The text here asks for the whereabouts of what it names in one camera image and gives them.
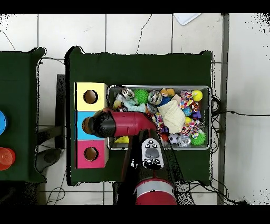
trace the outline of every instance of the yellow ball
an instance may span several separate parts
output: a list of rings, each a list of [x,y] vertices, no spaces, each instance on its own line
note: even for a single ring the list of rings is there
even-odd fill
[[[192,120],[191,120],[190,117],[186,117],[185,123],[189,123],[189,122],[191,122],[191,121],[192,121]]]
[[[200,90],[192,91],[192,97],[195,102],[199,102],[203,98],[203,93]]]

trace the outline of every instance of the purple toy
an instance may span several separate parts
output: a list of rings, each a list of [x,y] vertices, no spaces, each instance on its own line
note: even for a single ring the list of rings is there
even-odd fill
[[[200,119],[200,118],[201,118],[200,110],[198,110],[198,112],[194,112],[194,113],[192,114],[192,117],[193,117],[193,118],[198,118],[198,119]]]

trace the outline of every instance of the gray bin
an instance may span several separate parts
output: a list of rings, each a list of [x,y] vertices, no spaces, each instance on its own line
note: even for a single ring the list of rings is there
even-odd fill
[[[203,145],[195,146],[189,145],[189,147],[179,147],[178,145],[172,145],[174,150],[207,150],[211,145],[211,89],[207,86],[109,86],[107,89],[107,100],[109,101],[109,106],[112,107],[116,95],[120,92],[121,89],[127,87],[131,90],[135,89],[145,89],[148,92],[152,90],[160,91],[162,88],[173,88],[175,93],[180,95],[181,90],[200,90],[203,94],[201,102],[201,117],[204,120],[204,125],[200,127],[202,131],[206,134],[206,141]],[[126,150],[128,143],[114,143],[115,138],[108,138],[108,148],[111,150]],[[170,148],[170,145],[165,145],[162,141],[163,147]]]

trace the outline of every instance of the blue circle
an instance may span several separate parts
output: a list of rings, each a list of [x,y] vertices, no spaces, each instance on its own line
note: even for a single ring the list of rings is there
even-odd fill
[[[3,112],[0,110],[0,135],[4,132],[7,126],[7,119]]]

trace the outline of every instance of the dark green cloth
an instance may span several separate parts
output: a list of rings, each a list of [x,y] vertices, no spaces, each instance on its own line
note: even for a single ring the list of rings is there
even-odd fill
[[[45,182],[34,167],[37,115],[37,63],[45,49],[28,53],[0,52],[0,110],[8,127],[0,135],[0,147],[16,154],[14,164],[0,171],[0,180]]]
[[[79,47],[74,47],[69,50],[65,59],[70,64],[71,121],[74,121],[75,82],[104,82],[107,85],[211,85],[212,54],[209,51],[201,55],[84,54]],[[126,151],[111,150],[103,169],[75,169],[74,131],[74,122],[71,122],[71,183],[120,181]],[[175,151],[175,154],[186,180],[201,180],[206,185],[209,184],[209,150]]]

